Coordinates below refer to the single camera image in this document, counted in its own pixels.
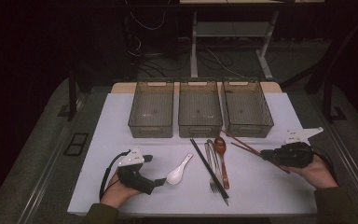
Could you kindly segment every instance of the sleeve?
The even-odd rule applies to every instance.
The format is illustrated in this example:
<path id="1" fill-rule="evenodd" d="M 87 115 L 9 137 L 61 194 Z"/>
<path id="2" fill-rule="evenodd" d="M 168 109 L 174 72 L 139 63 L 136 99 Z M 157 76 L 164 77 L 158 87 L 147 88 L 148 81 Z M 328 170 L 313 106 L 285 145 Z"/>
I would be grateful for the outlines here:
<path id="1" fill-rule="evenodd" d="M 116 224 L 118 210 L 102 203 L 95 203 L 89 209 L 82 224 Z"/>
<path id="2" fill-rule="evenodd" d="M 317 223 L 357 224 L 358 214 L 347 192 L 342 188 L 315 190 Z"/>

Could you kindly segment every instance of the wooden chopstick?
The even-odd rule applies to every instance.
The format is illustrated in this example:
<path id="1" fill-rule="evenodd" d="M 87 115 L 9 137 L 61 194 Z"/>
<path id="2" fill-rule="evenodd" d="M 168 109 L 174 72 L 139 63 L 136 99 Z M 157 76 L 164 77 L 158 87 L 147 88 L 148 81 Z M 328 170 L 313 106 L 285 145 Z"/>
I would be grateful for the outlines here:
<path id="1" fill-rule="evenodd" d="M 222 132 L 225 133 L 228 137 L 231 137 L 231 138 L 234 139 L 235 141 L 241 143 L 241 145 L 245 146 L 245 147 L 247 148 L 247 149 L 245 149 L 245 150 L 254 152 L 255 154 L 258 154 L 258 155 L 261 157 L 260 152 L 258 152 L 256 149 L 250 147 L 249 145 L 247 145 L 246 143 L 242 142 L 240 139 L 236 138 L 235 136 L 231 135 L 230 133 L 224 131 L 223 129 L 222 129 Z"/>
<path id="2" fill-rule="evenodd" d="M 259 151 L 257 151 L 256 149 L 254 149 L 254 148 L 248 146 L 246 143 L 242 142 L 240 139 L 236 138 L 235 136 L 231 135 L 230 133 L 225 132 L 223 129 L 222 129 L 221 131 L 222 131 L 223 133 L 225 133 L 228 137 L 231 137 L 232 139 L 234 139 L 234 140 L 236 140 L 237 142 L 239 142 L 239 143 L 242 144 L 242 146 L 240 146 L 240 145 L 238 145 L 238 144 L 236 144 L 236 143 L 231 143 L 232 145 L 234 145 L 234 146 L 236 146 L 236 147 L 240 147 L 240 148 L 242 148 L 242 149 L 244 149 L 244 150 L 246 150 L 246 151 L 248 151 L 248 152 L 250 152 L 250 153 L 253 153 L 253 154 L 255 154 L 256 156 L 258 156 L 258 157 L 261 158 L 261 154 L 260 154 Z M 271 162 L 272 164 L 274 164 L 275 166 L 277 166 L 278 168 L 280 168 L 281 170 L 283 170 L 283 169 L 281 168 L 280 164 L 279 164 L 277 161 L 269 161 L 269 162 Z"/>

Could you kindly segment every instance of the human hand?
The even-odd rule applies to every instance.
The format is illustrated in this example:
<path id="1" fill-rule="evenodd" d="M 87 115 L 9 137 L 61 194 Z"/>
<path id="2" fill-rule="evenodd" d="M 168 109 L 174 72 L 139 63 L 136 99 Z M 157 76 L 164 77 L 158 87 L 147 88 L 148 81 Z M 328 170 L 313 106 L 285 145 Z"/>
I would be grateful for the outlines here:
<path id="1" fill-rule="evenodd" d="M 121 207 L 121 205 L 130 197 L 142 193 L 137 189 L 128 188 L 122 184 L 118 179 L 117 171 L 110 179 L 108 186 L 109 187 L 107 187 L 103 197 L 101 198 L 101 203 L 117 209 Z"/>
<path id="2" fill-rule="evenodd" d="M 313 162 L 304 168 L 281 166 L 283 170 L 298 173 L 316 189 L 338 187 L 336 180 L 330 174 L 327 165 L 319 156 L 313 156 Z"/>

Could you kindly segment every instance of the cable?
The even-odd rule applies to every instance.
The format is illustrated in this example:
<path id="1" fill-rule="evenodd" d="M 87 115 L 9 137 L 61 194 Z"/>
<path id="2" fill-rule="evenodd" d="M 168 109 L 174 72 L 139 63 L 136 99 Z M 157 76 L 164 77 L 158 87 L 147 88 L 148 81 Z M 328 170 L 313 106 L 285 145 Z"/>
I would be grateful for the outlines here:
<path id="1" fill-rule="evenodd" d="M 118 158 L 120 158 L 120 157 L 122 157 L 122 156 L 127 156 L 130 152 L 131 152 L 131 151 L 129 150 L 129 151 L 127 151 L 127 152 L 122 152 L 122 153 L 118 154 L 118 155 L 110 162 L 109 167 L 106 168 L 105 173 L 104 173 L 104 175 L 103 175 L 103 181 L 102 181 L 101 187 L 100 187 L 100 200 L 101 200 L 101 198 L 102 198 L 103 195 L 104 195 L 104 192 L 105 192 L 104 187 L 105 187 L 105 185 L 106 185 L 107 177 L 108 177 L 109 174 L 110 174 L 110 170 L 112 169 L 113 164 L 116 162 L 116 160 L 117 160 Z"/>
<path id="2" fill-rule="evenodd" d="M 231 57 L 229 57 L 226 53 L 223 53 L 223 55 L 225 55 L 225 56 L 230 60 L 229 63 L 223 63 L 223 66 L 231 66 L 232 64 L 234 64 L 234 61 L 232 60 Z M 220 71 L 220 70 L 223 70 L 223 69 L 224 69 L 224 67 L 221 66 L 221 63 L 217 62 L 216 60 L 208 59 L 208 58 L 204 57 L 204 56 L 203 56 L 202 54 L 200 54 L 200 53 L 197 54 L 197 58 L 198 58 L 199 61 L 200 61 L 202 64 L 204 64 L 205 67 L 207 67 L 207 68 L 210 68 L 210 69 L 213 69 L 213 70 L 217 70 L 217 71 Z M 218 64 L 219 67 L 218 67 L 218 68 L 211 67 L 210 65 L 206 64 L 203 60 L 208 61 L 208 62 L 213 63 L 213 64 Z"/>
<path id="3" fill-rule="evenodd" d="M 158 68 L 160 68 L 163 71 L 172 71 L 172 72 L 174 72 L 174 71 L 180 71 L 180 70 L 184 69 L 189 60 L 190 60 L 190 55 L 187 56 L 186 61 L 182 66 L 180 66 L 178 68 L 172 68 L 172 69 L 164 68 L 161 65 L 159 65 L 157 63 L 150 62 L 150 61 L 145 61 L 145 63 L 152 63 L 153 65 L 157 66 Z"/>
<path id="4" fill-rule="evenodd" d="M 138 21 L 138 19 L 135 18 L 135 16 L 133 15 L 133 13 L 130 12 L 131 17 L 132 17 L 139 25 L 141 25 L 141 26 L 144 27 L 145 29 L 151 30 L 151 31 L 154 31 L 154 30 L 157 30 L 157 29 L 161 28 L 161 26 L 162 26 L 162 25 L 164 24 L 164 22 L 165 22 L 165 14 L 166 14 L 166 11 L 164 11 L 164 13 L 162 14 L 161 24 L 160 24 L 159 26 L 157 26 L 157 27 L 151 28 L 151 27 L 147 27 L 147 26 L 143 25 L 140 21 Z"/>
<path id="5" fill-rule="evenodd" d="M 118 182 L 118 180 L 115 181 L 115 182 L 113 182 L 111 185 L 109 185 L 109 186 L 105 189 L 105 191 L 103 192 L 103 196 L 104 196 L 104 194 L 106 193 L 106 191 L 107 191 L 108 189 L 110 189 L 110 187 L 114 186 L 117 182 Z"/>
<path id="6" fill-rule="evenodd" d="M 145 73 L 148 74 L 150 77 L 154 77 L 151 73 L 147 72 L 145 69 L 140 68 L 140 67 L 138 67 L 138 69 L 141 70 L 141 71 L 143 71 L 143 72 L 145 72 Z"/>
<path id="7" fill-rule="evenodd" d="M 285 53 L 290 47 L 292 46 L 292 41 L 289 42 L 289 44 L 286 46 L 286 48 L 282 51 L 280 51 L 279 53 L 277 53 L 277 55 L 275 55 L 275 57 L 271 60 L 269 60 L 267 62 L 267 65 L 265 67 L 262 67 L 261 68 L 261 71 L 264 71 L 266 68 L 270 67 L 270 65 L 275 61 L 277 60 L 279 57 L 281 57 L 281 55 L 283 53 Z M 247 72 L 247 74 L 250 74 L 250 73 L 257 73 L 258 75 L 260 75 L 260 71 L 259 70 L 253 70 L 253 71 L 249 71 Z"/>
<path id="8" fill-rule="evenodd" d="M 321 158 L 322 161 L 324 161 L 324 163 L 327 165 L 327 169 L 329 170 L 331 176 L 337 182 L 337 175 L 334 170 L 334 163 L 333 163 L 333 160 L 331 160 L 330 156 L 319 147 L 312 147 L 312 149 L 318 149 L 319 151 L 321 151 L 321 152 L 317 152 L 317 151 L 313 150 L 313 154 L 317 155 L 319 158 Z"/>
<path id="9" fill-rule="evenodd" d="M 157 67 L 153 67 L 153 66 L 151 66 L 151 65 L 144 64 L 144 63 L 139 64 L 139 65 L 146 66 L 146 67 L 149 67 L 149 68 L 153 68 L 153 69 L 155 69 L 156 71 L 158 71 L 163 77 L 166 77 L 165 74 L 164 74 L 164 72 L 160 71 Z"/>
<path id="10" fill-rule="evenodd" d="M 241 75 L 241 74 L 239 74 L 239 73 L 236 73 L 236 72 L 234 72 L 234 71 L 229 70 L 227 67 L 225 67 L 224 64 L 222 64 L 222 62 L 220 62 L 219 58 L 217 58 L 217 56 L 216 56 L 213 52 L 211 52 L 209 49 L 207 49 L 207 50 L 215 57 L 215 59 L 216 59 L 226 70 L 228 70 L 228 72 L 230 72 L 230 73 L 232 73 L 232 74 L 234 74 L 234 75 L 240 76 L 240 77 L 244 77 L 243 75 Z"/>
<path id="11" fill-rule="evenodd" d="M 140 52 L 139 49 L 140 49 L 141 46 L 142 46 L 142 41 L 141 41 L 137 36 L 135 36 L 135 35 L 133 35 L 133 37 L 134 37 L 136 40 L 138 40 L 138 43 L 139 43 L 139 44 L 138 44 L 138 47 L 134 50 L 134 51 L 137 52 L 137 54 L 133 53 L 133 52 L 130 51 L 130 50 L 128 50 L 127 52 L 128 52 L 129 54 L 135 56 L 135 57 L 140 57 L 140 56 L 142 56 L 142 52 Z"/>

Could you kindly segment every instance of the fork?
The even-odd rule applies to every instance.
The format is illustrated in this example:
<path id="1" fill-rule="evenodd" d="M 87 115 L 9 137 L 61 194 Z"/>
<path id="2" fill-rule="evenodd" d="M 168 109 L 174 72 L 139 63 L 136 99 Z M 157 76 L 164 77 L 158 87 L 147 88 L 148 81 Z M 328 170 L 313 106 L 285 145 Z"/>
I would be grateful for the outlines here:
<path id="1" fill-rule="evenodd" d="M 208 144 L 209 144 L 209 148 L 211 149 L 211 153 L 213 155 L 213 160 L 214 160 L 214 173 L 216 174 L 217 179 L 219 180 L 220 184 L 223 186 L 223 176 L 222 176 L 222 171 L 220 170 L 220 166 L 219 166 L 219 161 L 217 160 L 217 154 L 216 151 L 214 150 L 214 145 L 213 145 L 213 141 L 211 139 L 207 140 Z"/>
<path id="2" fill-rule="evenodd" d="M 210 149 L 208 143 L 205 143 L 204 146 L 205 146 L 205 152 L 206 152 L 206 157 L 207 157 L 207 159 L 208 159 L 209 166 L 210 166 L 211 169 L 212 169 L 211 149 Z M 209 179 L 209 185 L 211 186 L 211 190 L 212 190 L 213 193 L 216 193 L 216 192 L 219 191 L 219 189 L 217 188 L 216 184 L 214 183 L 212 177 Z"/>

